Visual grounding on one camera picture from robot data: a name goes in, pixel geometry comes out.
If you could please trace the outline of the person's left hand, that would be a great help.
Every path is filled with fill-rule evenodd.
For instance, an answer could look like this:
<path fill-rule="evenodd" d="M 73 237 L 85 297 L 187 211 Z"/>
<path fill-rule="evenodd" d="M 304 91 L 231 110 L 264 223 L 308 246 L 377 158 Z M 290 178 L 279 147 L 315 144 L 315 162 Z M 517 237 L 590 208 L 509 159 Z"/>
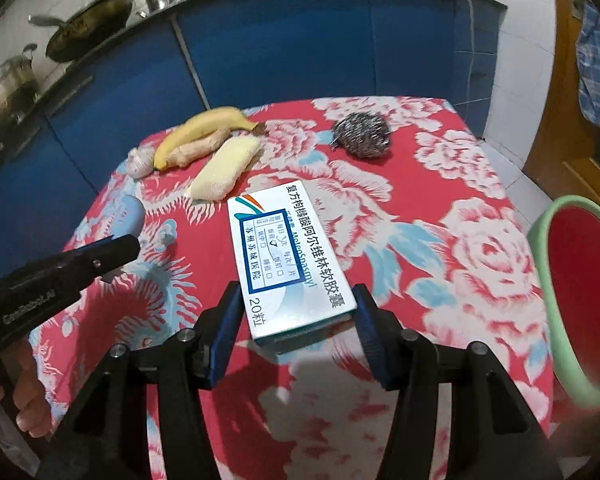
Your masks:
<path fill-rule="evenodd" d="M 52 413 L 46 400 L 45 388 L 38 379 L 38 367 L 32 347 L 27 339 L 21 339 L 14 345 L 14 349 L 20 366 L 12 394 L 18 410 L 16 425 L 32 438 L 46 437 L 52 429 Z"/>

